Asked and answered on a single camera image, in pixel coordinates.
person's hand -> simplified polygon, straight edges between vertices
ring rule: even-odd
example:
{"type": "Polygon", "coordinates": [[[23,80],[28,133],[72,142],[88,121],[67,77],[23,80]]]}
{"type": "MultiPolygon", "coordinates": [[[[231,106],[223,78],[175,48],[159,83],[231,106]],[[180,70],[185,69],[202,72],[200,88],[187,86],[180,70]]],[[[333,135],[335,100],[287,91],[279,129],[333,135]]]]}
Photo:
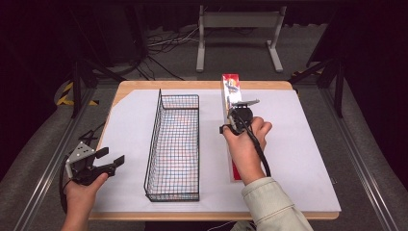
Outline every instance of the person's hand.
{"type": "Polygon", "coordinates": [[[67,212],[62,230],[87,230],[88,218],[96,193],[108,179],[107,173],[100,174],[89,186],[69,182],[66,187],[67,212]]]}
{"type": "MultiPolygon", "coordinates": [[[[267,145],[265,136],[271,128],[272,124],[270,122],[264,122],[261,117],[254,117],[252,119],[252,132],[258,139],[262,150],[264,150],[267,145]]],[[[257,179],[265,177],[261,168],[261,160],[255,150],[254,143],[246,132],[235,136],[227,126],[224,126],[222,134],[227,140],[232,160],[237,167],[243,183],[247,185],[257,179]]]]}

white paper surface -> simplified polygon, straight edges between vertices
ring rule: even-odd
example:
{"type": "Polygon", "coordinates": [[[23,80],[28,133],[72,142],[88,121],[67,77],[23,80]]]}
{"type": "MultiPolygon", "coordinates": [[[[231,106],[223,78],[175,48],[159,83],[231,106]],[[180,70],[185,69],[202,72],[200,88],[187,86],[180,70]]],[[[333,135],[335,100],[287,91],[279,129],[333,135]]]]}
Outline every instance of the white paper surface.
{"type": "MultiPolygon", "coordinates": [[[[230,182],[220,90],[162,90],[162,94],[198,94],[200,106],[200,201],[150,202],[143,182],[156,114],[158,90],[134,90],[111,110],[100,147],[109,155],[97,166],[125,155],[98,192],[94,212],[248,212],[242,182],[230,182]]],[[[265,155],[272,177],[302,212],[340,212],[341,208],[315,139],[294,90],[242,90],[255,116],[272,122],[265,155]]]]}

wire mesh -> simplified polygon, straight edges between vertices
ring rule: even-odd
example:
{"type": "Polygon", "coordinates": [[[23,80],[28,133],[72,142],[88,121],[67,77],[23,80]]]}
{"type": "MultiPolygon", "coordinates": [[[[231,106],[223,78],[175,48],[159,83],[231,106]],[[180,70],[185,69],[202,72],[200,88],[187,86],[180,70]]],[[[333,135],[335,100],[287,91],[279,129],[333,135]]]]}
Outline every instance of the wire mesh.
{"type": "Polygon", "coordinates": [[[199,200],[199,98],[162,95],[144,179],[153,202],[199,200]]]}

sleeve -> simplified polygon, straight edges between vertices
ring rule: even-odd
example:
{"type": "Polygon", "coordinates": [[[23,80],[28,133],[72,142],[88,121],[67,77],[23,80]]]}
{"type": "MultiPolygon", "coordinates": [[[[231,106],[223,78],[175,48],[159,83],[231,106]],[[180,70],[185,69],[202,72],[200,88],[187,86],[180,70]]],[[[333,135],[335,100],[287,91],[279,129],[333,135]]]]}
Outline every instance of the sleeve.
{"type": "Polygon", "coordinates": [[[242,195],[258,231],[313,230],[280,185],[270,177],[248,184],[242,195]]]}

black cable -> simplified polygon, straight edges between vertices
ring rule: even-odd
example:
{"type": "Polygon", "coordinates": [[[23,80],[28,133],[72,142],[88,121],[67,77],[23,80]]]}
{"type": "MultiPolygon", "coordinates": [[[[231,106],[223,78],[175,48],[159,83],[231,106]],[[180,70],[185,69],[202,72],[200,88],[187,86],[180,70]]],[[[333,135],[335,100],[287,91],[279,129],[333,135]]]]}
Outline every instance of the black cable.
{"type": "Polygon", "coordinates": [[[65,186],[67,183],[63,186],[63,181],[64,181],[64,171],[65,171],[65,162],[68,160],[69,156],[65,155],[64,159],[61,163],[60,166],[60,184],[59,184],[59,189],[60,189],[60,201],[61,201],[61,206],[63,207],[64,212],[66,213],[68,205],[66,203],[66,194],[64,193],[65,186]]]}
{"type": "Polygon", "coordinates": [[[177,76],[177,75],[171,73],[171,71],[169,71],[169,70],[166,69],[164,66],[162,66],[161,64],[159,64],[159,62],[157,62],[157,61],[156,61],[155,59],[153,59],[151,56],[147,56],[147,58],[149,58],[150,61],[153,61],[153,62],[156,63],[157,65],[161,66],[165,71],[167,71],[167,73],[169,73],[169,74],[172,75],[173,77],[175,77],[175,78],[177,78],[177,79],[179,79],[179,80],[185,81],[185,79],[183,79],[182,77],[177,76]]]}
{"type": "Polygon", "coordinates": [[[267,161],[267,158],[265,157],[264,151],[262,150],[261,144],[259,143],[258,139],[255,137],[255,135],[252,132],[252,129],[249,129],[248,126],[245,124],[243,119],[240,117],[240,115],[235,111],[234,109],[230,109],[231,113],[235,114],[235,117],[242,123],[243,127],[246,130],[246,133],[248,136],[251,138],[252,142],[254,143],[255,150],[258,153],[259,159],[261,159],[262,164],[264,165],[265,172],[267,176],[270,176],[270,168],[269,164],[267,161]]]}

